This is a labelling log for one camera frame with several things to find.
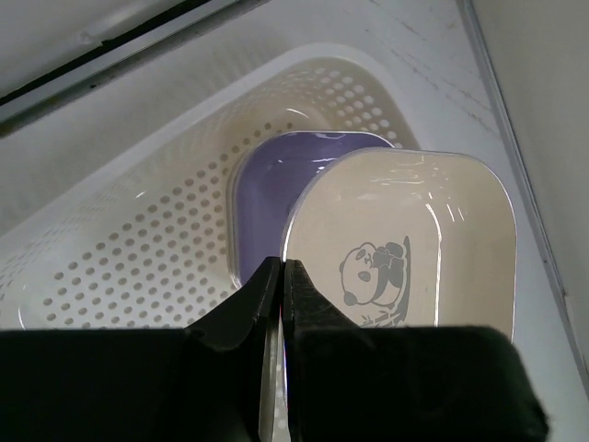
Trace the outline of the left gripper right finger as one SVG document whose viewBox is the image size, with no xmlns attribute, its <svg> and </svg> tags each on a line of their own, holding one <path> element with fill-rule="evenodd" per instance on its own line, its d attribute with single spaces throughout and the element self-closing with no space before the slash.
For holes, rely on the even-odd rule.
<svg viewBox="0 0 589 442">
<path fill-rule="evenodd" d="M 549 437 L 519 354 L 493 328 L 362 328 L 289 261 L 283 329 L 294 441 Z"/>
</svg>

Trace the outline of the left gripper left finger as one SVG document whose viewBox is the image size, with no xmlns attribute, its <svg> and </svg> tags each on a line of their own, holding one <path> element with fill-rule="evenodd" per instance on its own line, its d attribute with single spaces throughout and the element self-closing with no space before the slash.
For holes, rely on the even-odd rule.
<svg viewBox="0 0 589 442">
<path fill-rule="evenodd" d="M 5 441 L 269 441 L 278 287 L 267 258 L 181 329 L 4 331 Z"/>
</svg>

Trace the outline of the cream panda plate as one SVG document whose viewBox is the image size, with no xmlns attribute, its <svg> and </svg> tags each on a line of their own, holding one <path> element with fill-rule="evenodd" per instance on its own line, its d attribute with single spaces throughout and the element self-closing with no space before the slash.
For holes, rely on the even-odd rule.
<svg viewBox="0 0 589 442">
<path fill-rule="evenodd" d="M 497 177 L 457 155 L 373 148 L 326 167 L 285 227 L 283 260 L 362 328 L 514 331 L 516 232 Z"/>
</svg>

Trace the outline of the purple panda plate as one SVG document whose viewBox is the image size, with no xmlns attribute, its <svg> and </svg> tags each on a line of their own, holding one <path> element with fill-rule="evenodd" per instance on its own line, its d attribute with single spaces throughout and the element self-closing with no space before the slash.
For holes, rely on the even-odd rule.
<svg viewBox="0 0 589 442">
<path fill-rule="evenodd" d="M 244 153 L 226 185 L 227 260 L 235 286 L 281 254 L 283 231 L 307 184 L 355 150 L 394 145 L 368 132 L 292 131 Z"/>
</svg>

